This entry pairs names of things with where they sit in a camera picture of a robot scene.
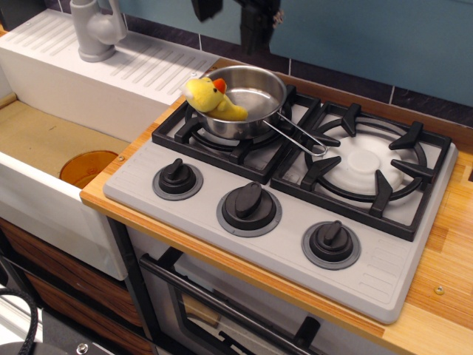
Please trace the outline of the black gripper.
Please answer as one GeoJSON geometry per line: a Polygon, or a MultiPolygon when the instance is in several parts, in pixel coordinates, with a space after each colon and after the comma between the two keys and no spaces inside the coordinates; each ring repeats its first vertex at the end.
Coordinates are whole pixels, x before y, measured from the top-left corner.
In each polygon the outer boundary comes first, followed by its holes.
{"type": "MultiPolygon", "coordinates": [[[[284,21],[280,0],[235,0],[241,8],[240,42],[244,54],[267,48],[273,31],[284,21]]],[[[213,18],[223,8],[223,0],[191,0],[199,21],[213,18]]]]}

